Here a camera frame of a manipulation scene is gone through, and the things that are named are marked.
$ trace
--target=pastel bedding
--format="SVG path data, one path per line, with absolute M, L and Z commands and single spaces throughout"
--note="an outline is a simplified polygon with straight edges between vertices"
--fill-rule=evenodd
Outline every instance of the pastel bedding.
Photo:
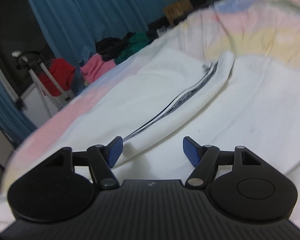
M 204 77 L 211 62 L 216 71 L 196 94 L 125 141 L 113 172 L 120 181 L 184 181 L 193 170 L 184 136 L 222 150 L 245 145 L 296 184 L 291 219 L 300 227 L 300 10 L 223 0 L 105 73 L 23 143 L 2 183 L 0 230 L 13 222 L 4 194 L 16 179 L 62 147 L 82 151 L 128 136 Z

